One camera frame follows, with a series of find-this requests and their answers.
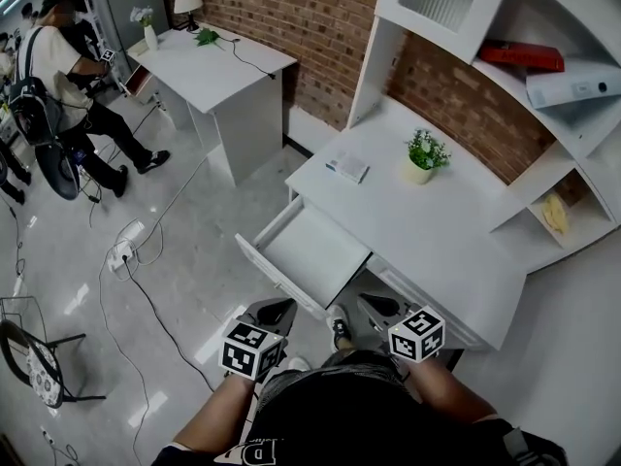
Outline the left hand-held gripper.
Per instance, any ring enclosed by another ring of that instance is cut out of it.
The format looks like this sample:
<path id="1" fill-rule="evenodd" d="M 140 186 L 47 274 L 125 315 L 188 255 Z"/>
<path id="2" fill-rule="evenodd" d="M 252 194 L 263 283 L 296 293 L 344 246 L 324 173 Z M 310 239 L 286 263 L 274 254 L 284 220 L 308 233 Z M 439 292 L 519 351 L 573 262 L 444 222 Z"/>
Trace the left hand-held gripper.
<path id="1" fill-rule="evenodd" d="M 293 298 L 273 298 L 251 304 L 225 329 L 220 367 L 256 383 L 285 357 L 287 337 L 297 314 Z"/>

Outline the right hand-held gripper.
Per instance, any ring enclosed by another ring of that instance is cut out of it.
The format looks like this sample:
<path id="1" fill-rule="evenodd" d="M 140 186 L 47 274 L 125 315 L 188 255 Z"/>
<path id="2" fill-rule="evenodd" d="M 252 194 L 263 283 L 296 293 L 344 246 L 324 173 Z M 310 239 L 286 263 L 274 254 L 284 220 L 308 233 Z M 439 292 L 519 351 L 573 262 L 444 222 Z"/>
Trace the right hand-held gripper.
<path id="1" fill-rule="evenodd" d="M 445 320 L 428 306 L 370 293 L 360 293 L 357 304 L 394 356 L 426 360 L 445 344 Z"/>

